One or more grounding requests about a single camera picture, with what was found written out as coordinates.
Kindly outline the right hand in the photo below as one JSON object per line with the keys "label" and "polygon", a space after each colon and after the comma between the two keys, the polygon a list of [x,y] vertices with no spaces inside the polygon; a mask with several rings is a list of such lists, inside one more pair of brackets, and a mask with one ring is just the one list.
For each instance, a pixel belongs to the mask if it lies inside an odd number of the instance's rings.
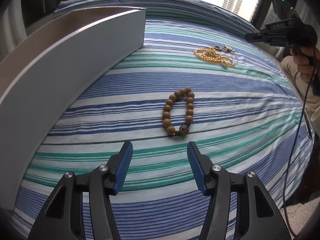
{"label": "right hand", "polygon": [[313,66],[308,60],[308,57],[314,57],[319,60],[319,50],[317,48],[312,47],[301,47],[302,55],[298,55],[294,48],[291,47],[290,52],[293,56],[294,63],[298,66],[298,72],[300,73],[301,79],[309,83],[310,79],[314,79],[314,76],[312,75],[313,72]]}

